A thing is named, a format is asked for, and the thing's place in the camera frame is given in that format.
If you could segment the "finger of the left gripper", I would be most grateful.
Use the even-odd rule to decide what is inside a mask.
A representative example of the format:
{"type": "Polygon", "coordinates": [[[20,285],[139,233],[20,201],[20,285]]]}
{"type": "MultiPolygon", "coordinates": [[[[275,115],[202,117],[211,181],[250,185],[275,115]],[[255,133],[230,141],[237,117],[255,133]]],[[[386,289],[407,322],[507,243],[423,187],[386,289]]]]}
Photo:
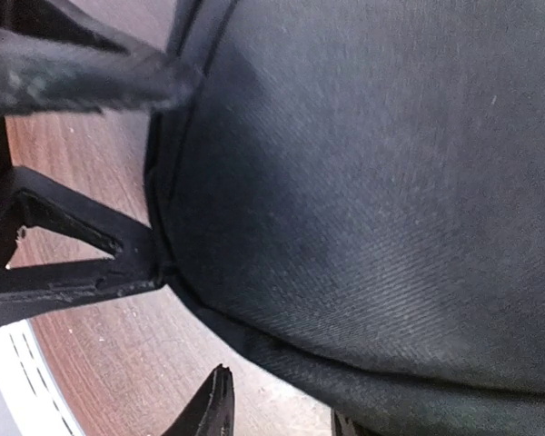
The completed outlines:
{"type": "Polygon", "coordinates": [[[163,284],[149,227],[29,168],[14,167],[0,177],[0,327],[163,284]],[[82,241],[106,256],[6,268],[19,230],[33,227],[82,241]]]}
{"type": "Polygon", "coordinates": [[[163,110],[195,70],[70,1],[0,1],[0,116],[163,110]]]}

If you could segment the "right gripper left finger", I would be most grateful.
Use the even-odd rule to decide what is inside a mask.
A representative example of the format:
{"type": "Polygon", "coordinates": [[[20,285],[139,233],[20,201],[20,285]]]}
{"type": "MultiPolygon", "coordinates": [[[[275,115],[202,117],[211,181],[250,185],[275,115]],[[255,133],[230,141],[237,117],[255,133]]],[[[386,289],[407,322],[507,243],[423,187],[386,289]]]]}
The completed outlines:
{"type": "Polygon", "coordinates": [[[210,372],[163,436],[233,436],[233,429],[233,374],[220,364],[210,372]]]}

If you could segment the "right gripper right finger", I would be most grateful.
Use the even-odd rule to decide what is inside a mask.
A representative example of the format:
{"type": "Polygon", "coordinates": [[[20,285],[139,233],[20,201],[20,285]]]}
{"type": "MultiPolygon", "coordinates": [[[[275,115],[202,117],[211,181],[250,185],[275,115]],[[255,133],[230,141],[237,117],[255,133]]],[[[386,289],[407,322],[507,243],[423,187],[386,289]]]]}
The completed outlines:
{"type": "Polygon", "coordinates": [[[351,418],[332,410],[332,436],[367,436],[368,430],[351,418]]]}

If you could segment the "black student backpack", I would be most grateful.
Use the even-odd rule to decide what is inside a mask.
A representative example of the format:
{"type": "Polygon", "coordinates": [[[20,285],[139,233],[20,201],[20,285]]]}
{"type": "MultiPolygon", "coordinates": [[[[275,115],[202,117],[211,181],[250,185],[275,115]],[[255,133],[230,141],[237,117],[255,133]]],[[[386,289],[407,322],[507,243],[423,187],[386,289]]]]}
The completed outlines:
{"type": "Polygon", "coordinates": [[[545,1],[180,1],[166,281],[380,435],[545,435],[545,1]]]}

